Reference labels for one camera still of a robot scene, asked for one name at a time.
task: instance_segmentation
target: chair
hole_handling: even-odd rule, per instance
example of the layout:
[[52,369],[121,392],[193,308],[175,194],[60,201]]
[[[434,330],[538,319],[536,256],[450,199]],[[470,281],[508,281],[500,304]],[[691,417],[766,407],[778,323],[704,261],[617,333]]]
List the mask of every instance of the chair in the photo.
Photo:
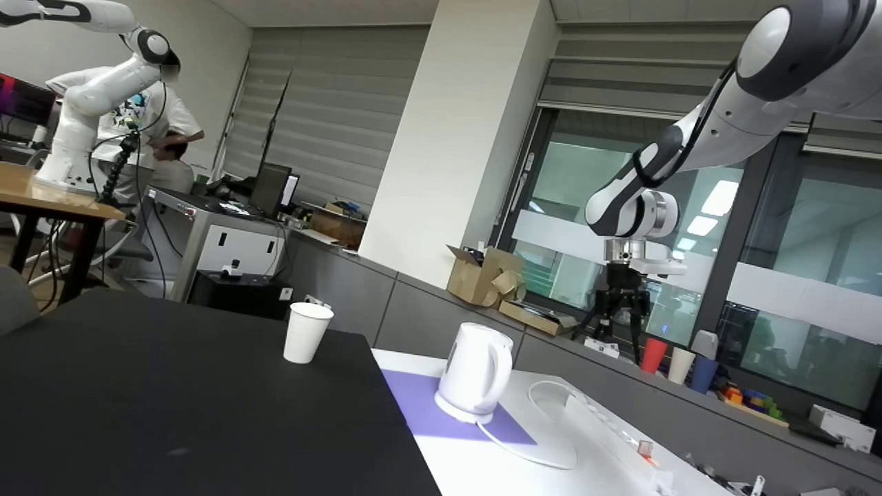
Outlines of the chair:
[[0,268],[0,336],[23,329],[37,318],[40,308],[24,278],[11,268]]

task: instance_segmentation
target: electric kettle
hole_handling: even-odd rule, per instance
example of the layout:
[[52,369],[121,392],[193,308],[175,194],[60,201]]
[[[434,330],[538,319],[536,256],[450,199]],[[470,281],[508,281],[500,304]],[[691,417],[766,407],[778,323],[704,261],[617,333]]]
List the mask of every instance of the electric kettle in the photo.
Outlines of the electric kettle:
[[464,323],[441,376],[436,405],[459,423],[489,424],[512,376],[512,340]]

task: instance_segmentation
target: purple mat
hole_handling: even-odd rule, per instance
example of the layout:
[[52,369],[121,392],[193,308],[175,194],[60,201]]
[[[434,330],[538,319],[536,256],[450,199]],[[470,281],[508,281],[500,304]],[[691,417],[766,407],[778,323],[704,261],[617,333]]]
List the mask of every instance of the purple mat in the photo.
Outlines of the purple mat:
[[[479,427],[464,424],[436,405],[438,377],[406,373],[383,376],[414,435],[489,441]],[[505,443],[536,443],[501,405],[497,407],[493,423],[485,424],[485,431]]]

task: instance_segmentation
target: robotic arm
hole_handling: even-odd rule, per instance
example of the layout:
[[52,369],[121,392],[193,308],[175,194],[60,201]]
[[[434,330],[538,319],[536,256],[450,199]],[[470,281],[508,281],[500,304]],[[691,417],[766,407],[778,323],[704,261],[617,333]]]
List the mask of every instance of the robotic arm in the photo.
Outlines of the robotic arm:
[[678,223],[678,204],[658,184],[678,172],[752,158],[796,113],[876,118],[880,48],[876,0],[793,0],[769,12],[712,93],[588,201],[584,220],[607,237],[607,256],[642,272],[685,271],[645,256],[645,241],[661,241]]
[[52,80],[64,86],[64,109],[52,151],[37,180],[57,188],[82,188],[91,172],[88,164],[99,117],[110,113],[126,96],[158,82],[161,64],[172,52],[172,48],[164,33],[137,29],[132,12],[110,0],[52,7],[45,7],[40,0],[0,0],[0,24],[19,24],[29,20],[77,22],[91,31],[121,33],[132,48],[132,58],[119,66],[99,71],[74,71]]

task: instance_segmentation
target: kettle handle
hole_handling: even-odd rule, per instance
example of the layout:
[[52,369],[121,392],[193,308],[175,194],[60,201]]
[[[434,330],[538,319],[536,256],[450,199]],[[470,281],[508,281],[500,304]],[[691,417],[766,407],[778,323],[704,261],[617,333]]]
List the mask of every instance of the kettle handle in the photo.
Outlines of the kettle handle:
[[493,381],[485,392],[489,405],[500,403],[508,387],[508,377],[512,376],[512,354],[508,347],[490,347],[490,357],[493,357]]

